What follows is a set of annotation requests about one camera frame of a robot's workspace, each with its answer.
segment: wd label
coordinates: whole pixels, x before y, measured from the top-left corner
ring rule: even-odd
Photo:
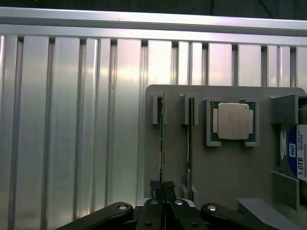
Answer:
[[[307,125],[297,125],[288,136],[289,167],[298,179],[307,181]]]

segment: blue label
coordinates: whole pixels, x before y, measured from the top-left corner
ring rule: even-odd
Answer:
[[[289,131],[288,141],[287,141],[287,158],[289,162],[289,167],[294,174],[297,176],[297,134],[296,126]]]

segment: corrugated metal wall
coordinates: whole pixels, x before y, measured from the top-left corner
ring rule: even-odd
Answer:
[[[0,36],[0,228],[142,196],[150,84],[302,87],[307,48]]]

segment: screw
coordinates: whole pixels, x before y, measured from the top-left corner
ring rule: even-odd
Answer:
[[[124,205],[121,205],[121,206],[119,206],[118,208],[119,208],[120,210],[125,210],[127,207],[124,206]]]
[[[209,206],[207,207],[207,209],[208,209],[209,211],[216,211],[216,207],[213,206],[213,205],[209,205]]]
[[[175,201],[175,204],[176,204],[176,205],[182,205],[183,202],[182,202],[181,200],[176,200],[176,201]]]

